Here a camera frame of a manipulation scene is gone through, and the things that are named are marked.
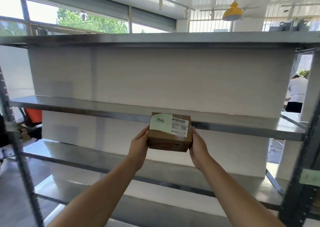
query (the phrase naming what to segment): yellow lamp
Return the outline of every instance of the yellow lamp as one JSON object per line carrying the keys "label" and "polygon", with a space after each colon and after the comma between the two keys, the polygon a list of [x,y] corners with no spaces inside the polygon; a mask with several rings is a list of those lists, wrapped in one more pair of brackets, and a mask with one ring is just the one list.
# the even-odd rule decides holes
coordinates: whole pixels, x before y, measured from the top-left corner
{"label": "yellow lamp", "polygon": [[242,18],[242,9],[238,7],[237,2],[233,2],[231,8],[224,12],[222,19],[226,21],[235,21]]}

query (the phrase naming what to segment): person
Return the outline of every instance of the person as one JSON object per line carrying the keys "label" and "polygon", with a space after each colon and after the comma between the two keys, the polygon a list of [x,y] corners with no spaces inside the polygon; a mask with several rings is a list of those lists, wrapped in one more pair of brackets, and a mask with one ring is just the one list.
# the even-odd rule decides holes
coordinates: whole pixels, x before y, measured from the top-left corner
{"label": "person", "polygon": [[290,97],[285,99],[288,100],[288,104],[285,108],[287,112],[301,113],[302,104],[306,97],[307,85],[308,80],[300,78],[299,75],[294,75],[291,78],[288,86],[288,93]]}
{"label": "person", "polygon": [[[131,142],[125,160],[84,193],[74,198],[49,227],[103,227],[135,173],[143,166],[148,150],[149,126]],[[285,227],[277,217],[240,186],[208,153],[203,138],[192,127],[193,164],[208,181],[234,227]]]}

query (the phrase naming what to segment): sky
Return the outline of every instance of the sky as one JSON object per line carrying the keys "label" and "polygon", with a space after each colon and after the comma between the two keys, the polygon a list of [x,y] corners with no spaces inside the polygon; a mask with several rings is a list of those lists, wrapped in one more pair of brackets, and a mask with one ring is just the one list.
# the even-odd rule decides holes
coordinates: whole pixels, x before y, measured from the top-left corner
{"label": "sky", "polygon": [[[58,7],[27,1],[30,20],[49,24],[56,24]],[[13,17],[23,19],[20,0],[0,0],[0,16]],[[151,27],[132,24],[133,33],[166,33],[166,31],[158,30]]]}

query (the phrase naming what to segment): barcode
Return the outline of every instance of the barcode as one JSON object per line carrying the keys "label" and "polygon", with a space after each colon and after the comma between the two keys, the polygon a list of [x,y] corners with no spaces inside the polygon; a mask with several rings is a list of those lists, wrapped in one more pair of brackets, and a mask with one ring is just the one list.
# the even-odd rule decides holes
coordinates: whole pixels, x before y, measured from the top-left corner
{"label": "barcode", "polygon": [[180,122],[180,123],[186,123],[185,120],[177,119],[177,118],[172,118],[172,120]]}

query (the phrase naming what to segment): green sticky note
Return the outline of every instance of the green sticky note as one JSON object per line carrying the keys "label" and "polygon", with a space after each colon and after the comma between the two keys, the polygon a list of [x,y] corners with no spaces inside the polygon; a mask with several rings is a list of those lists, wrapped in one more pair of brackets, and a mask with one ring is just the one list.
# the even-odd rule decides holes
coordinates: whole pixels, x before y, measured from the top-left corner
{"label": "green sticky note", "polygon": [[320,187],[320,171],[302,169],[299,182],[301,184]]}
{"label": "green sticky note", "polygon": [[151,117],[150,129],[171,132],[172,114],[161,113]]}

